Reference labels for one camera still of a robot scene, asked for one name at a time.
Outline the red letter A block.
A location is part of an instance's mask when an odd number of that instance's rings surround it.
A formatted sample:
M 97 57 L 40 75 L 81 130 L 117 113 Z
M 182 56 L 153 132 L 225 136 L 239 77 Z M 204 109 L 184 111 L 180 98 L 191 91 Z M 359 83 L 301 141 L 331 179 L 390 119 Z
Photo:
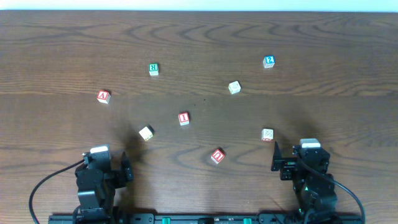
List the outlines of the red letter A block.
M 96 99 L 100 103 L 108 104 L 111 99 L 111 94 L 110 94 L 110 92 L 108 92 L 106 90 L 100 90 L 96 96 Z

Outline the red letter I block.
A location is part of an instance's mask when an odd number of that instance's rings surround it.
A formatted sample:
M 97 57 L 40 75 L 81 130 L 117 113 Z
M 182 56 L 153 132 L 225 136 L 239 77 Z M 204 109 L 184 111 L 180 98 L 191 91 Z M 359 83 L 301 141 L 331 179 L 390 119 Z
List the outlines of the red letter I block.
M 178 120 L 181 126 L 187 125 L 190 123 L 190 118 L 187 112 L 180 113 L 178 115 Z

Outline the blue number 2 block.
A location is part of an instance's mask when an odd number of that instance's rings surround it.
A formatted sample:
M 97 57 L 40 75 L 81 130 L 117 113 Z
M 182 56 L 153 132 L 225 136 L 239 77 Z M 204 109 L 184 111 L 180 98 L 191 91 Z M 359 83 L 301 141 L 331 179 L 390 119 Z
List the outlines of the blue number 2 block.
M 266 55 L 263 60 L 264 68 L 272 68 L 275 65 L 275 57 L 273 55 Z

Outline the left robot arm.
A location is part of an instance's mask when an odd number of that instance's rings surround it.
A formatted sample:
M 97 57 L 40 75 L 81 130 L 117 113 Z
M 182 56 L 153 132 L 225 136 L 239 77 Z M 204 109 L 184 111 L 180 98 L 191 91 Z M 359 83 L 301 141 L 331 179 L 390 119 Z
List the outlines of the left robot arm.
M 81 217 L 78 223 L 117 223 L 118 212 L 114 207 L 116 189 L 133 180 L 128 156 L 122 153 L 121 165 L 111 168 L 108 151 L 86 152 L 83 164 L 75 170 Z

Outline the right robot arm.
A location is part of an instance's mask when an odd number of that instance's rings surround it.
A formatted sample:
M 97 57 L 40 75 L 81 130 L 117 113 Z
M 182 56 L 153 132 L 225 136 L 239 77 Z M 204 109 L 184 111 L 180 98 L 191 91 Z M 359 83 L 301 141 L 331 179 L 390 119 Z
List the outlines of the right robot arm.
M 291 180 L 300 211 L 291 220 L 302 223 L 338 223 L 335 211 L 337 196 L 335 184 L 321 175 L 327 173 L 330 154 L 318 144 L 305 147 L 304 143 L 293 147 L 295 157 L 283 157 L 277 143 L 274 144 L 271 171 L 280 172 L 281 180 Z

